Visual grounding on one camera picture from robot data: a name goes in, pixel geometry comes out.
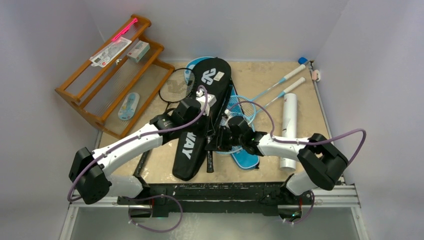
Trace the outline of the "black badminton racket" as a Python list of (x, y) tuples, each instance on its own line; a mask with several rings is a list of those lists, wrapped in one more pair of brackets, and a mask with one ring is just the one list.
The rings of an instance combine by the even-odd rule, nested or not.
[(171, 104), (178, 104), (181, 100), (190, 96), (195, 89), (197, 80), (193, 71), (187, 67), (177, 68), (172, 72), (160, 88), (159, 98), (167, 105), (159, 116), (170, 116), (169, 113), (175, 108), (170, 107)]
[[(231, 143), (232, 135), (231, 135), (230, 129), (227, 126), (222, 125), (222, 123), (224, 123), (227, 120), (223, 118), (223, 113), (224, 111), (218, 115), (217, 121), (215, 122), (212, 121), (212, 116), (210, 117), (209, 130), (217, 130), (219, 127), (225, 127), (225, 132), (222, 137), (222, 144), (224, 145), (223, 152), (228, 152), (232, 148), (232, 143)], [(214, 172), (213, 152), (215, 151), (206, 151), (206, 172), (207, 173)]]

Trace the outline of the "black Crossway racket cover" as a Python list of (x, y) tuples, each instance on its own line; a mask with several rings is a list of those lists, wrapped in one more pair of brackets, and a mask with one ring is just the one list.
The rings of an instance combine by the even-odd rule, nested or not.
[(232, 69), (227, 61), (219, 57), (196, 59), (189, 71), (192, 92), (187, 96), (196, 99), (199, 86), (204, 86), (208, 96), (216, 102), (209, 104), (209, 116), (201, 117), (182, 132), (177, 143), (172, 175), (180, 180), (191, 180), (199, 171), (210, 151), (205, 150), (208, 138), (219, 128), (223, 112), (233, 89)]

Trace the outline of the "white shuttlecock tube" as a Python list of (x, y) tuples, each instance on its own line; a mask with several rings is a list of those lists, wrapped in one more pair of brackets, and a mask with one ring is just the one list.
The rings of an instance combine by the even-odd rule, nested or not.
[[(298, 98), (294, 93), (287, 93), (283, 99), (282, 136), (295, 138), (297, 136)], [(279, 169), (285, 173), (292, 173), (296, 168), (297, 164), (293, 159), (281, 158), (279, 161)]]

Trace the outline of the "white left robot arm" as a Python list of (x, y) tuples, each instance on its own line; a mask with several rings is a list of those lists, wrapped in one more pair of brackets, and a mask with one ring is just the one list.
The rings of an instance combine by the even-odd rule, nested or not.
[(105, 196), (130, 197), (138, 205), (146, 203), (149, 191), (135, 176), (121, 177), (113, 173), (136, 156), (178, 139), (182, 134), (202, 135), (208, 125), (214, 95), (185, 98), (171, 115), (155, 116), (136, 132), (102, 148), (83, 147), (74, 156), (69, 179), (72, 182), (67, 200), (82, 199), (91, 205)]

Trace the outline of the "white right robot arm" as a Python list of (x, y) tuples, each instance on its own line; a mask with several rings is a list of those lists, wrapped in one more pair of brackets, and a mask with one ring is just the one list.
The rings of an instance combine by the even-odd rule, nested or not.
[(287, 178), (280, 191), (282, 200), (288, 204), (316, 188), (333, 190), (348, 166), (348, 159), (322, 134), (315, 133), (309, 138), (273, 136), (254, 131), (241, 116), (220, 126), (205, 149), (228, 152), (232, 147), (242, 147), (250, 155), (276, 156), (302, 165), (303, 171)]

